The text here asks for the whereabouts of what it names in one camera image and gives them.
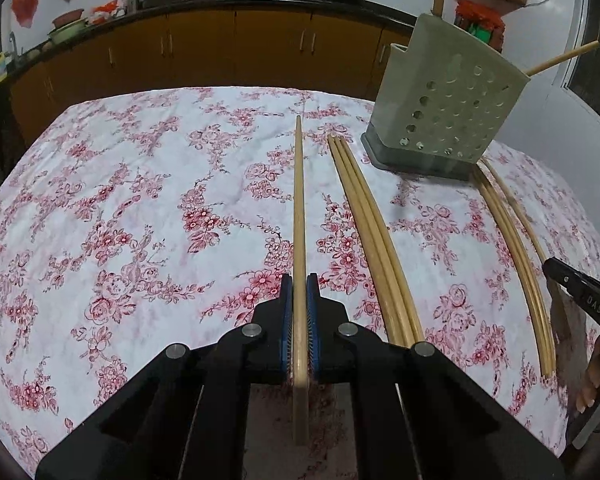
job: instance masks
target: faucet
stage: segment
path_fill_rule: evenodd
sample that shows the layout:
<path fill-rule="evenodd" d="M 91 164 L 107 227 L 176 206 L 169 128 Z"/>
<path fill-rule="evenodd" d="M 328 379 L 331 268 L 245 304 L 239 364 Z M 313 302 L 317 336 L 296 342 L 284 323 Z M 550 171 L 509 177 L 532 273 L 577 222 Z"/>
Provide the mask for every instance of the faucet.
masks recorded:
<path fill-rule="evenodd" d="M 13 61 L 16 62 L 20 57 L 18 54 L 18 44 L 16 43 L 16 35 L 11 31 L 9 34 L 9 43 L 11 43 L 11 50 L 13 52 Z"/>

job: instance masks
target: tablecloth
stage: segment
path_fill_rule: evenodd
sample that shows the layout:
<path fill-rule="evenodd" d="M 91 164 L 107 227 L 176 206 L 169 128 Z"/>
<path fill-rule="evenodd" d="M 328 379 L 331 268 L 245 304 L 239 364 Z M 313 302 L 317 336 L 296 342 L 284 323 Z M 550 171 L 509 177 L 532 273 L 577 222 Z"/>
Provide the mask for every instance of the tablecloth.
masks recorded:
<path fill-rule="evenodd" d="M 558 374 L 542 378 L 520 281 L 480 194 L 371 166 L 360 134 L 372 108 L 321 92 L 183 88 L 85 102 L 54 121 L 0 189 L 0 439 L 27 472 L 165 346 L 214 343 L 278 294 L 292 270 L 296 114 L 307 269 L 322 294 L 386 339 L 334 134 L 360 161 L 427 340 L 561 452 L 599 327 L 568 304 L 571 338 L 558 341 Z M 564 181 L 497 142 L 486 155 L 547 252 L 600 279 L 600 237 Z M 288 388 L 254 387 L 245 478 L 355 478 L 348 395 L 312 388 L 311 442 L 297 448 Z"/>

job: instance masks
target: metal bolt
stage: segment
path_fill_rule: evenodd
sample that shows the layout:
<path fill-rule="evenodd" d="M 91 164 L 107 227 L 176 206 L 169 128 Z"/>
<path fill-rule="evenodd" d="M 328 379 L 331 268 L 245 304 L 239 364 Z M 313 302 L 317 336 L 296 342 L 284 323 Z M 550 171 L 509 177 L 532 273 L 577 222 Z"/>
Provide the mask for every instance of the metal bolt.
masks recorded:
<path fill-rule="evenodd" d="M 167 346 L 165 354 L 169 359 L 180 359 L 187 351 L 187 347 L 180 343 Z"/>
<path fill-rule="evenodd" d="M 256 337 L 262 332 L 262 327 L 257 323 L 249 323 L 242 327 L 242 334 L 247 337 Z"/>
<path fill-rule="evenodd" d="M 342 323 L 338 327 L 338 332 L 340 332 L 342 335 L 350 337 L 350 336 L 356 335 L 358 333 L 358 327 L 355 326 L 353 323 L 346 322 L 346 323 Z"/>
<path fill-rule="evenodd" d="M 420 341 L 413 345 L 416 354 L 421 357 L 431 357 L 436 352 L 436 347 L 426 341 Z"/>

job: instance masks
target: black countertop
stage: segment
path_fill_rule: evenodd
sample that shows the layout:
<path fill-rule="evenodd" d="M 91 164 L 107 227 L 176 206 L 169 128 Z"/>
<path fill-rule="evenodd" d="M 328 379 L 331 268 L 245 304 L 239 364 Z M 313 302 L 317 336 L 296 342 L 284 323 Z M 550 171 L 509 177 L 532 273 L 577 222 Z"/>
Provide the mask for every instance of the black countertop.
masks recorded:
<path fill-rule="evenodd" d="M 44 52 L 41 52 L 32 60 L 26 60 L 18 64 L 16 68 L 9 70 L 7 78 L 0 83 L 0 88 L 6 88 L 19 76 L 25 73 L 29 68 L 40 61 L 51 59 L 59 52 L 70 49 L 72 46 L 79 44 L 85 40 L 94 38 L 99 34 L 104 34 L 115 27 L 126 25 L 128 23 L 159 16 L 161 14 L 173 14 L 176 12 L 185 12 L 194 9 L 206 8 L 223 8 L 223 7 L 263 7 L 263 6 L 279 6 L 279 7 L 298 7 L 303 9 L 315 9 L 321 12 L 328 12 L 341 16 L 350 16 L 362 22 L 373 23 L 389 27 L 396 32 L 410 33 L 416 23 L 416 16 L 412 16 L 401 10 L 392 9 L 384 5 L 368 2 L 366 0 L 360 3 L 343 3 L 336 0 L 186 0 L 167 4 L 160 7 L 152 7 L 151 9 L 142 9 L 133 14 L 128 14 L 120 18 L 115 18 L 101 25 L 87 27 L 83 32 L 74 36 L 59 45 L 55 45 Z"/>

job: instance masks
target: table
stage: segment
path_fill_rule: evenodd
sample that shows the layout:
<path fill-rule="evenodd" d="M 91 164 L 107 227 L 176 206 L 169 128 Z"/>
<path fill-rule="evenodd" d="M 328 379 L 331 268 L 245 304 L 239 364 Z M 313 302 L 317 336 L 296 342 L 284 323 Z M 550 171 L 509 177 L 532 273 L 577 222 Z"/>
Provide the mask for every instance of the table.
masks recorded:
<path fill-rule="evenodd" d="M 557 345 L 558 374 L 542 378 L 486 204 L 467 183 L 373 168 L 360 145 L 372 107 L 321 92 L 183 88 L 86 102 L 55 120 L 0 189 L 0 439 L 27 472 L 165 346 L 213 343 L 278 294 L 292 270 L 296 114 L 307 269 L 322 294 L 386 338 L 326 142 L 337 134 L 378 200 L 427 340 L 563 450 L 599 327 L 568 304 L 571 339 Z M 487 156 L 547 252 L 600 279 L 600 237 L 564 181 L 497 142 Z M 246 478 L 355 478 L 347 396 L 343 385 L 312 389 L 311 443 L 296 448 L 288 388 L 254 387 Z"/>

